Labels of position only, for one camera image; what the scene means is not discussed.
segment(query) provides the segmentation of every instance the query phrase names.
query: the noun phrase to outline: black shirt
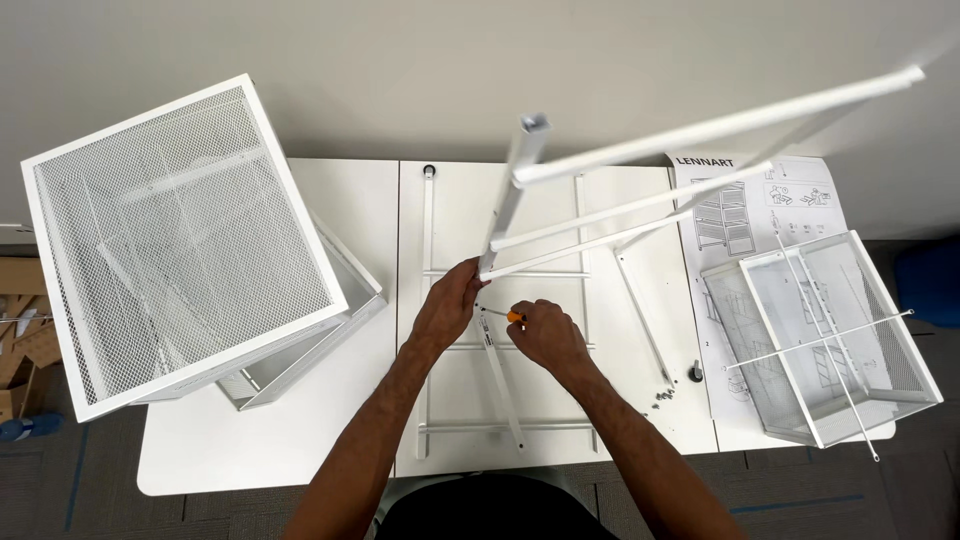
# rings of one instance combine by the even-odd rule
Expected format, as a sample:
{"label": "black shirt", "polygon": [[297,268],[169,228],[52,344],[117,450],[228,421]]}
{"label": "black shirt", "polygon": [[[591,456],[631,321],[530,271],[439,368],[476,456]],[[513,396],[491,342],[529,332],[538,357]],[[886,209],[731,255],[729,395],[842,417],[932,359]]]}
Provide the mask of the black shirt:
{"label": "black shirt", "polygon": [[615,538],[563,489],[516,475],[428,485],[397,501],[376,534],[392,538]]}

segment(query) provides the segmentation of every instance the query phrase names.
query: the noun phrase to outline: screwdriver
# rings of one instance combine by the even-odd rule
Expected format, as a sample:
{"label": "screwdriver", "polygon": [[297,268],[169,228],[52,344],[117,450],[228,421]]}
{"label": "screwdriver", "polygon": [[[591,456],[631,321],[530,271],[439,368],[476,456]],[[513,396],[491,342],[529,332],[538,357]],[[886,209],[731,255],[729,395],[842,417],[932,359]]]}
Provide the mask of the screwdriver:
{"label": "screwdriver", "polygon": [[497,315],[503,315],[504,317],[507,317],[507,322],[508,322],[508,323],[514,323],[514,321],[520,321],[520,325],[521,325],[521,326],[526,326],[526,324],[527,324],[527,316],[526,316],[526,314],[524,314],[524,313],[517,313],[516,311],[511,311],[511,312],[509,312],[509,313],[504,313],[503,311],[495,311],[495,310],[489,309],[489,308],[487,308],[487,307],[480,307],[480,310],[481,310],[481,311],[489,311],[490,313],[495,313],[495,314],[497,314]]}

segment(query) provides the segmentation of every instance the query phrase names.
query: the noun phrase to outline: instruction manual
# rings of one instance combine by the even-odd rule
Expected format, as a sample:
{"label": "instruction manual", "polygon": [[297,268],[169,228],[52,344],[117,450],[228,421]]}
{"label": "instruction manual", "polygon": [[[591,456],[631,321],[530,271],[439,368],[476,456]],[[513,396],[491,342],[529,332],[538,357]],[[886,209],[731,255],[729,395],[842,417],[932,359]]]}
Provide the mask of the instruction manual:
{"label": "instruction manual", "polygon": [[[675,187],[730,173],[749,157],[702,153],[670,153]],[[701,272],[753,255],[774,251],[847,230],[833,178],[819,158],[778,157],[763,174],[730,184],[697,205],[693,218],[680,222],[686,274],[704,362],[710,416],[757,416],[743,376],[727,343]],[[677,206],[688,202],[685,198]]]}

